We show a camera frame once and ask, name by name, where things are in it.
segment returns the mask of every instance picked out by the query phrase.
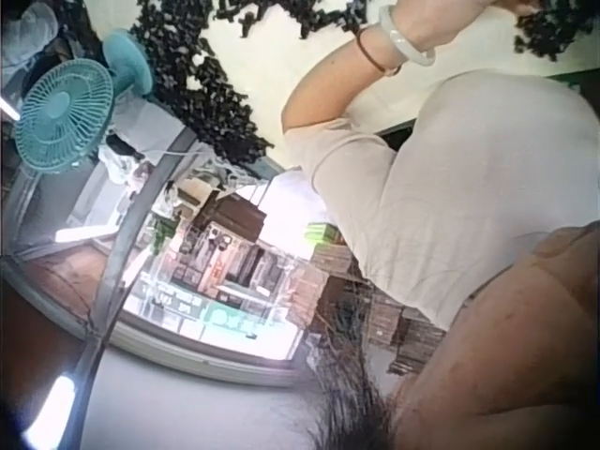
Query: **electric fan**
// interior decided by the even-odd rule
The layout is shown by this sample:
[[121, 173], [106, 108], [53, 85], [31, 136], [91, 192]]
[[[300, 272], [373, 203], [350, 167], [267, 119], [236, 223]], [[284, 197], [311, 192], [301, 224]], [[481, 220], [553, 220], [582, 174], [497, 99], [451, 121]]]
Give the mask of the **electric fan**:
[[22, 161], [41, 173], [77, 166], [105, 137], [117, 96], [153, 87], [140, 45], [125, 30], [102, 43], [106, 69], [91, 59], [67, 61], [42, 76], [25, 97], [15, 143]]

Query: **fan grille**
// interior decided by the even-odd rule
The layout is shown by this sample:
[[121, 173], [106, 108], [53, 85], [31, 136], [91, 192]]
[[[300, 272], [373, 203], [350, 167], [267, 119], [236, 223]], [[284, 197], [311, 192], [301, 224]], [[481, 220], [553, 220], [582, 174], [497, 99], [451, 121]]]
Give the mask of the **fan grille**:
[[67, 61], [31, 89], [15, 140], [23, 161], [58, 173], [96, 149], [113, 113], [113, 80], [91, 59]]

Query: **fluorescent light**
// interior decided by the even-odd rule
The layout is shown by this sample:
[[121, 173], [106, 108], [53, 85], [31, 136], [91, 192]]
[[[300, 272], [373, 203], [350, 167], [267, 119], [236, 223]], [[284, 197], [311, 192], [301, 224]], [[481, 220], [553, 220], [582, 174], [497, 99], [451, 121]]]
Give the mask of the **fluorescent light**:
[[53, 450], [58, 447], [75, 401], [75, 383], [66, 376], [54, 382], [44, 406], [23, 438], [35, 450]]
[[15, 110], [12, 106], [10, 106], [6, 100], [0, 97], [0, 108], [4, 111], [12, 120], [19, 121], [21, 119], [21, 115]]
[[128, 288], [129, 286], [131, 286], [131, 283], [133, 283], [133, 280], [136, 276], [138, 276], [138, 274], [142, 270], [143, 265], [148, 260], [150, 253], [150, 247], [146, 247], [140, 252], [138, 256], [135, 257], [135, 259], [131, 262], [129, 267], [125, 269], [122, 278], [124, 287]]
[[92, 225], [89, 227], [65, 228], [56, 232], [54, 241], [73, 242], [83, 239], [92, 239], [106, 234], [113, 234], [119, 231], [116, 225]]

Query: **skin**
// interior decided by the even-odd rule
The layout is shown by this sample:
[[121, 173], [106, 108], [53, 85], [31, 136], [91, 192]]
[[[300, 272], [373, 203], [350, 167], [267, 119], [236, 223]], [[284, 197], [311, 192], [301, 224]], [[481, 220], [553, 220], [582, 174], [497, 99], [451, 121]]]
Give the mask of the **skin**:
[[[420, 51], [447, 44], [493, 2], [402, 0], [393, 19]], [[535, 1], [496, 4], [517, 15]], [[385, 68], [406, 60], [377, 26], [364, 47]], [[292, 92], [283, 131], [342, 116], [383, 75], [351, 41]], [[597, 370], [597, 223], [556, 231], [489, 286], [458, 317], [397, 405], [397, 448], [564, 448], [559, 438], [593, 398]]]

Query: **bracelet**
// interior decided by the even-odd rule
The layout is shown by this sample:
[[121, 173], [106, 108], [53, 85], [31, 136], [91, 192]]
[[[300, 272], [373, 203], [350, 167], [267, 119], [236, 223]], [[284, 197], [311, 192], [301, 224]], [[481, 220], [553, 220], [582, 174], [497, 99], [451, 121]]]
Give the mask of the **bracelet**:
[[414, 48], [414, 46], [402, 36], [402, 33], [398, 30], [394, 21], [392, 20], [393, 7], [386, 6], [381, 7], [379, 10], [379, 25], [387, 36], [392, 40], [392, 43], [396, 48], [406, 56], [409, 61], [418, 64], [419, 66], [432, 66], [435, 63], [435, 50], [429, 50], [427, 53], [421, 53]]
[[369, 61], [369, 63], [371, 63], [372, 66], [374, 66], [376, 69], [378, 69], [383, 74], [384, 77], [393, 77], [394, 75], [398, 75], [398, 73], [400, 72], [401, 66], [398, 66], [396, 68], [385, 68], [384, 66], [379, 64], [377, 61], [375, 61], [370, 54], [368, 54], [367, 49], [365, 49], [365, 46], [363, 45], [363, 43], [360, 40], [360, 37], [363, 34], [363, 31], [365, 31], [365, 30], [366, 30], [366, 28], [362, 28], [362, 29], [358, 30], [358, 33], [356, 33], [356, 45], [360, 49], [361, 53], [366, 57], [366, 59]]

